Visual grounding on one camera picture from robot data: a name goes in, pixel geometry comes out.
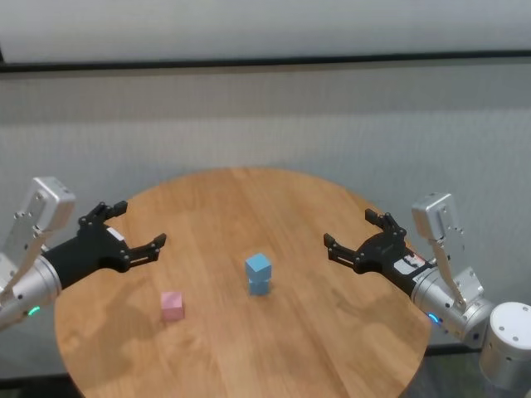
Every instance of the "white label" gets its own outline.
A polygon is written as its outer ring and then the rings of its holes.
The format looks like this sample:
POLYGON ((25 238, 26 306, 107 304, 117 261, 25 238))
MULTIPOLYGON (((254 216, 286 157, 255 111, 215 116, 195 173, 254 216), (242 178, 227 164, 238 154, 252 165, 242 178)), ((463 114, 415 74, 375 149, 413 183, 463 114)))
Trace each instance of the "white label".
POLYGON ((110 232, 117 240, 125 240, 125 238, 114 228, 107 228, 107 231, 110 232))
POLYGON ((401 273, 402 275, 408 275, 410 274, 411 272, 413 272, 416 268, 409 265, 406 261, 404 260, 399 260, 395 263, 395 269, 401 273))
POLYGON ((426 261, 418 255, 407 255, 404 257, 404 259, 406 259, 409 264, 414 265, 417 268, 422 267, 424 263, 426 263, 426 261))

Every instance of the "green indicator light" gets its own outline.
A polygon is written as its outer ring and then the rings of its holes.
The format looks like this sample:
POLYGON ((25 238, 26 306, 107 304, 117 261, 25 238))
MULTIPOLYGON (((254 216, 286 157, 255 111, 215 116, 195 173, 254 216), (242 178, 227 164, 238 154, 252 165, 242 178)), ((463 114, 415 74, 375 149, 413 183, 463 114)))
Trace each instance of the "green indicator light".
POLYGON ((41 311, 41 307, 34 307, 28 311, 27 316, 31 317, 34 313, 38 313, 39 311, 41 311))

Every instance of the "blue cube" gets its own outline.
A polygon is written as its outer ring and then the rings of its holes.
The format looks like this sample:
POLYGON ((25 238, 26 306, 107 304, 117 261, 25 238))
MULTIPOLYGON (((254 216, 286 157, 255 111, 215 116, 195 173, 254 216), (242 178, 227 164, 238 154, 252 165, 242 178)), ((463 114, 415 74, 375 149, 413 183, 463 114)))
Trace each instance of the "blue cube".
POLYGON ((246 260, 247 278, 253 282, 271 279, 271 262, 262 253, 253 255, 246 260))
POLYGON ((269 293, 269 280, 253 282, 249 279, 249 294, 251 296, 263 296, 269 293))

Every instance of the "floor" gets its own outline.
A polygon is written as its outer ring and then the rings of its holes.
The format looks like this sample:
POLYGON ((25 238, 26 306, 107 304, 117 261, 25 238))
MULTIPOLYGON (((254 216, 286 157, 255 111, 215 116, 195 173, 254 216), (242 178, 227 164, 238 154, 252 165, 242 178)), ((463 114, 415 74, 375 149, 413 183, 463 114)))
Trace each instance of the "floor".
MULTIPOLYGON (((0 398, 79 398, 70 385, 29 386, 21 391, 0 391, 0 398)), ((401 398, 524 398, 524 392, 499 390, 481 375, 478 354, 426 357, 401 398)))

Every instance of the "small block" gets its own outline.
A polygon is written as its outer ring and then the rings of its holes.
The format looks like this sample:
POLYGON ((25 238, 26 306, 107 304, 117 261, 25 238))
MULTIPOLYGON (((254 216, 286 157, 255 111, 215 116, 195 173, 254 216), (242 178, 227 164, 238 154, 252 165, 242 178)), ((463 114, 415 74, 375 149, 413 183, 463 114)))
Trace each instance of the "small block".
POLYGON ((271 262, 262 253, 253 255, 246 260, 247 278, 253 282, 271 279, 271 262))
POLYGON ((263 296, 269 293, 269 279, 254 282, 249 279, 249 294, 251 296, 263 296))
POLYGON ((160 306, 164 321, 178 321, 184 318, 183 294, 181 292, 162 292, 160 306))

